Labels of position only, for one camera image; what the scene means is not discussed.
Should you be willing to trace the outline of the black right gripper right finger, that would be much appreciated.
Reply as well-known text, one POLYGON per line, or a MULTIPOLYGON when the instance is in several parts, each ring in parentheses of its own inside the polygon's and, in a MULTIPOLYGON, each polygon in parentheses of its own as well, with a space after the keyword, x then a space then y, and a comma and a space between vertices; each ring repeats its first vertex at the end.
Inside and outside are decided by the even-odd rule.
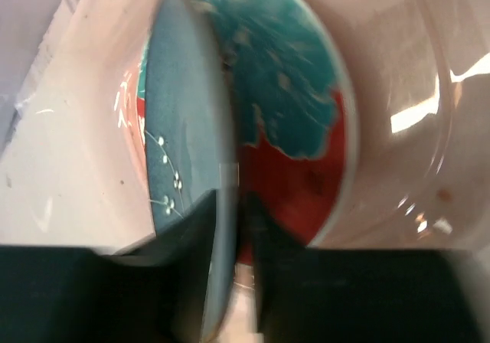
POLYGON ((244 202, 266 342, 487 342, 489 275, 449 249, 318 249, 244 202))

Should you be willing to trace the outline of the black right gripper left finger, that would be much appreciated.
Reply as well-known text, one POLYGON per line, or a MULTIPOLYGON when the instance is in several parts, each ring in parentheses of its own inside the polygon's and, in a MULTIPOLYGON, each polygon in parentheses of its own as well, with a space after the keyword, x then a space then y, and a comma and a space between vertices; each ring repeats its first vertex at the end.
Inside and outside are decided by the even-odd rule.
POLYGON ((127 253, 3 246, 1 340, 200 341, 215 221, 209 191, 127 253))

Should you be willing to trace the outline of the blue floral ceramic plate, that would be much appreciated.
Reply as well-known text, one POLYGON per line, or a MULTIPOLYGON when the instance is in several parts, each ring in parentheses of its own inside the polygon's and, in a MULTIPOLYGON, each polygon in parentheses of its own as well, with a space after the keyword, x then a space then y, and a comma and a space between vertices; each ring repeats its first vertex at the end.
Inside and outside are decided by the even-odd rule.
POLYGON ((160 0, 147 49, 145 157, 160 260, 163 324, 177 342, 213 342, 237 245, 237 145, 214 31, 191 0, 160 0))

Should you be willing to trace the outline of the red and teal plate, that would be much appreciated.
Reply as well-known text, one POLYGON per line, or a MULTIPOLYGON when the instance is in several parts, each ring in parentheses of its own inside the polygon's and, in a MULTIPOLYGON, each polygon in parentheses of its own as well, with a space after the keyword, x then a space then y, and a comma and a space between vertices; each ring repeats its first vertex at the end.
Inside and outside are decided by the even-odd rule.
MULTIPOLYGON (((232 107, 237 186, 276 222, 317 247, 354 179, 358 118, 341 56, 305 0, 191 0, 209 21, 232 107)), ((149 37, 136 65, 145 150, 149 37)), ((148 186, 147 169, 145 180, 148 186)))

